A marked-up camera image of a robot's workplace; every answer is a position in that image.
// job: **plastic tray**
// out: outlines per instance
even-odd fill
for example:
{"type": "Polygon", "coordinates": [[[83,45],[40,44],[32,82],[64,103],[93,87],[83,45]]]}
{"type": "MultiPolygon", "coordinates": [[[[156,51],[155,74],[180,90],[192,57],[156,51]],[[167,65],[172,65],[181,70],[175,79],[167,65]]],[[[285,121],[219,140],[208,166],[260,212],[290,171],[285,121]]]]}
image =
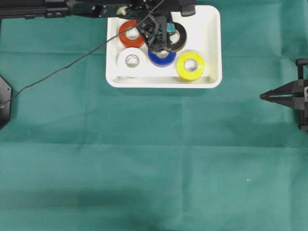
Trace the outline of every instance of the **plastic tray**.
{"type": "MultiPolygon", "coordinates": [[[[215,88],[222,81],[221,31],[220,14],[213,6],[196,6],[196,15],[182,17],[172,13],[173,20],[181,23],[187,31],[187,43],[178,52],[177,58],[186,51],[196,51],[203,56],[206,69],[203,76],[195,82],[185,82],[178,77],[176,61],[168,67],[154,66],[150,61],[147,69],[137,78],[125,77],[117,66],[117,58],[125,49],[120,39],[116,38],[107,44],[106,79],[116,88],[215,88]]],[[[108,19],[107,38],[118,33],[126,20],[108,19]]],[[[147,47],[141,50],[147,55],[147,47]]]]}

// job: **black metal bracket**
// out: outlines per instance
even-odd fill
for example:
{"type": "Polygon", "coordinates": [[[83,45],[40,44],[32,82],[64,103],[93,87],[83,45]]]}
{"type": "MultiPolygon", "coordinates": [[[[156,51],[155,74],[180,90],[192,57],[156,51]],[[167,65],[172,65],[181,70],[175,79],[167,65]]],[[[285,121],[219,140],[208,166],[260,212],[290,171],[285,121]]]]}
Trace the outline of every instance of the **black metal bracket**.
{"type": "MultiPolygon", "coordinates": [[[[11,98],[12,89],[10,85],[0,76],[0,104],[11,98]]],[[[10,122],[11,102],[0,108],[0,130],[10,122]]]]}
{"type": "Polygon", "coordinates": [[[298,80],[267,91],[261,94],[260,98],[299,110],[299,129],[308,130],[308,80],[304,79],[304,66],[308,65],[308,59],[298,59],[295,64],[298,70],[298,80]]]}

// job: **tape roll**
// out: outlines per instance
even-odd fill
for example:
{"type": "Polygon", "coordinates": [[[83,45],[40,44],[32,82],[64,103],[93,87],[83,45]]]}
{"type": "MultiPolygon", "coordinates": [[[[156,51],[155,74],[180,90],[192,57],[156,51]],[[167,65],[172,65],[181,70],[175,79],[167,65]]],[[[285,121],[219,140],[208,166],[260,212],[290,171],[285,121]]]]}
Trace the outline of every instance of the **tape roll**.
{"type": "Polygon", "coordinates": [[[124,76],[139,77],[147,68],[147,57],[138,48],[127,48],[118,57],[117,65],[124,76]]]}
{"type": "Polygon", "coordinates": [[[174,26],[175,26],[175,30],[176,30],[176,34],[174,36],[177,37],[177,39],[175,41],[172,41],[172,39],[171,39],[172,43],[171,43],[170,47],[171,47],[172,52],[179,52],[186,45],[187,32],[186,32],[185,28],[179,23],[174,23],[174,26]]]}
{"type": "Polygon", "coordinates": [[[142,36],[139,34],[137,29],[132,29],[126,33],[123,33],[124,31],[134,27],[137,25],[137,21],[135,20],[130,20],[125,22],[119,29],[119,33],[120,33],[120,40],[122,42],[122,44],[126,47],[135,47],[135,48],[139,48],[144,44],[143,38],[142,36]],[[133,33],[135,32],[135,35],[132,35],[131,38],[128,37],[127,33],[133,33]]]}
{"type": "Polygon", "coordinates": [[[205,70],[205,61],[196,52],[186,52],[177,61],[177,72],[180,78],[186,81],[199,79],[205,70]]]}
{"type": "Polygon", "coordinates": [[[150,58],[151,63],[158,67],[166,67],[173,64],[175,61],[175,57],[177,56],[174,52],[167,52],[165,57],[159,57],[158,54],[154,54],[151,50],[148,50],[148,55],[150,58]]]}

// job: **black cable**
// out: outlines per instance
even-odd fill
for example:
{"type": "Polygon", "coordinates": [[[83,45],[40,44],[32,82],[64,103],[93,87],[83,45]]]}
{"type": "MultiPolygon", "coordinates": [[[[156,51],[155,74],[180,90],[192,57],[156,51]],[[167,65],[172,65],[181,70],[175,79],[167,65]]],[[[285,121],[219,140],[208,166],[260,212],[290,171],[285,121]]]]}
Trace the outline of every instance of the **black cable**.
{"type": "Polygon", "coordinates": [[[151,15],[161,4],[163,4],[164,1],[165,1],[165,0],[161,0],[161,1],[160,1],[153,9],[151,9],[151,11],[150,11],[141,21],[139,21],[134,27],[131,27],[131,28],[129,28],[129,29],[127,29],[127,30],[125,30],[125,31],[123,31],[123,32],[121,32],[121,33],[118,33],[117,35],[115,35],[115,36],[113,36],[112,38],[108,39],[106,42],[104,42],[104,43],[101,44],[100,46],[96,47],[95,49],[91,50],[90,52],[88,52],[88,53],[82,55],[81,57],[79,57],[78,59],[74,60],[71,64],[69,64],[69,65],[67,65],[67,66],[64,66],[64,67],[62,67],[62,68],[60,68],[60,69],[58,69],[58,70],[55,70],[55,71],[51,72],[49,75],[47,75],[46,77],[44,77],[44,78],[42,78],[42,79],[40,79],[40,80],[38,80],[38,81],[36,81],[36,82],[34,82],[34,83],[31,83],[31,84],[28,85],[28,86],[23,87],[19,92],[17,92],[17,93],[16,93],[13,97],[11,97],[9,100],[7,100],[7,101],[1,103],[1,104],[0,104],[0,109],[3,109],[4,106],[5,106],[8,102],[10,102],[10,101],[12,101],[13,99],[15,99],[15,98],[16,98],[20,93],[22,93],[24,90],[26,90],[26,89],[28,89],[28,88],[30,88],[30,87],[33,87],[34,85],[37,85],[37,84],[39,84],[39,83],[41,83],[41,82],[43,82],[43,81],[49,79],[50,77],[52,77],[52,76],[58,74],[59,72],[61,72],[61,71],[63,71],[63,70],[66,70],[66,69],[70,68],[71,66],[73,66],[74,64],[76,64],[76,63],[78,63],[79,61],[83,60],[83,59],[86,58],[87,56],[89,56],[89,55],[95,53],[96,51],[100,50],[101,48],[103,48],[103,47],[104,47],[108,42],[110,42],[111,40],[113,40],[113,39],[119,37],[120,35],[122,35],[122,34],[128,32],[128,31],[130,31],[130,30],[132,30],[132,29],[134,29],[134,28],[136,28],[136,27],[138,27],[138,26],[139,26],[141,23],[143,23],[148,17],[150,17],[150,15],[151,15]]]}

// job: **green cloth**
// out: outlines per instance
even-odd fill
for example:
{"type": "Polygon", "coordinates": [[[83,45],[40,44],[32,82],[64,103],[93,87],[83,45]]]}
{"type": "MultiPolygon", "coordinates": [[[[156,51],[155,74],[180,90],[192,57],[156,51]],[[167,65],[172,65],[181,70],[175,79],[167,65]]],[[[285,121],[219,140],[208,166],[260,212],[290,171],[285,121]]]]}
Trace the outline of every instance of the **green cloth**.
{"type": "MultiPolygon", "coordinates": [[[[308,57],[307,0],[209,0],[223,82],[116,89],[105,49],[27,90],[0,131],[3,231],[302,231],[308,133],[259,95],[308,57]]],[[[105,19],[3,20],[15,91],[102,43],[105,19]]]]}

